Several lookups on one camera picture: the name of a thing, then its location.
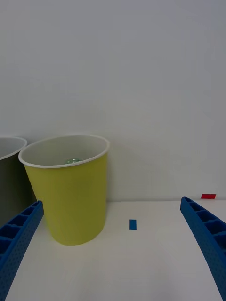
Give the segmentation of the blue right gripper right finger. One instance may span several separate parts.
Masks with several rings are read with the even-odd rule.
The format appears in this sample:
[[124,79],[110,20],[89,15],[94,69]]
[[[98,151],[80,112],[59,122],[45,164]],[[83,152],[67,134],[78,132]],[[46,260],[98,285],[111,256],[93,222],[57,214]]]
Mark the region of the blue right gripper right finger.
[[181,198],[180,211],[226,300],[226,223],[188,197]]

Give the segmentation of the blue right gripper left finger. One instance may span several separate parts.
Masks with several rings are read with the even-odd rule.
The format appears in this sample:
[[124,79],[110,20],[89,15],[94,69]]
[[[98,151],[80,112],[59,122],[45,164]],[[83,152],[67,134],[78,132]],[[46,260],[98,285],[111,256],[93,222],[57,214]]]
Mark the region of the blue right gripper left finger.
[[0,228],[0,301],[6,299],[43,215],[42,202],[37,201]]

